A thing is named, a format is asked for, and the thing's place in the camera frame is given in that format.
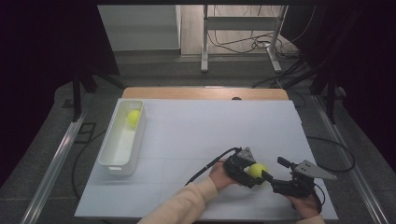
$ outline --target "hand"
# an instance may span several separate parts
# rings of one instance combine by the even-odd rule
[[[283,195],[288,198],[293,204],[302,219],[316,217],[318,213],[318,205],[314,196],[309,195],[307,198],[294,198],[291,196]]]
[[[225,172],[222,161],[216,162],[213,165],[209,177],[212,179],[213,183],[215,183],[218,191],[227,188],[231,184],[237,184],[237,182],[232,180]]]

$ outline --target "sleeve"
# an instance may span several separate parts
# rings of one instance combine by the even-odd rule
[[[311,217],[307,219],[303,219],[301,221],[296,222],[296,224],[325,224],[323,217],[321,215],[316,217]]]
[[[198,184],[185,186],[138,223],[192,223],[205,211],[205,203],[216,196],[215,184],[207,177]]]

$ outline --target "metal rail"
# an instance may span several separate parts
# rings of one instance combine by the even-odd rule
[[[313,96],[314,103],[318,108],[318,111],[321,115],[321,118],[323,119],[323,122],[329,131],[329,134],[332,137],[332,140],[343,144],[344,146],[346,145],[342,135],[339,133],[337,126],[335,124],[332,124],[332,122],[329,120],[326,114],[326,106],[323,104],[322,100],[320,99],[320,96]],[[340,150],[339,153],[341,155],[341,158],[343,162],[346,164],[346,166],[352,165],[352,161],[349,159],[348,155],[346,152],[339,147]],[[370,215],[373,218],[374,223],[377,224],[388,224],[388,220],[383,212],[383,209],[381,207],[381,204],[379,203],[378,199],[373,193],[373,190],[371,189],[370,185],[367,183],[367,181],[364,179],[364,176],[361,172],[361,169],[359,168],[358,165],[355,165],[355,168],[352,169],[350,172],[350,175],[352,177],[353,182],[355,183],[355,186],[361,195],[364,203],[367,206],[367,209],[370,213]]]
[[[43,210],[44,204],[46,203],[52,187],[58,178],[58,174],[60,173],[62,166],[64,165],[64,161],[69,153],[70,147],[73,145],[74,140],[78,134],[78,130],[81,127],[83,120],[87,114],[87,108],[93,98],[92,93],[86,93],[82,102],[82,111],[81,115],[77,119],[76,122],[72,122],[69,125],[69,128],[64,135],[64,139],[59,145],[50,165],[47,169],[47,172],[44,174],[43,179],[41,180],[40,185],[38,186],[35,196],[27,207],[25,214],[22,217],[21,224],[24,223],[36,223],[38,217]]]

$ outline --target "table leg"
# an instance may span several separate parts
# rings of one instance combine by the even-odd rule
[[[270,44],[267,46],[268,57],[270,57],[271,63],[274,67],[276,73],[281,73],[282,68],[280,67],[279,61],[277,60],[276,53],[275,53],[275,45],[277,41],[277,37],[279,36],[280,27],[282,26],[283,19],[286,13],[286,6],[282,6],[280,8],[279,15],[277,17],[276,27],[271,39]]]
[[[204,5],[204,42],[202,44],[202,58],[201,58],[201,72],[206,73],[207,72],[207,51],[208,51],[208,45],[207,45],[207,5]]]

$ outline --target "black curtain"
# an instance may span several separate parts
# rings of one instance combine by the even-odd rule
[[[46,119],[55,91],[72,80],[119,73],[96,4],[2,1],[0,72],[1,184]]]

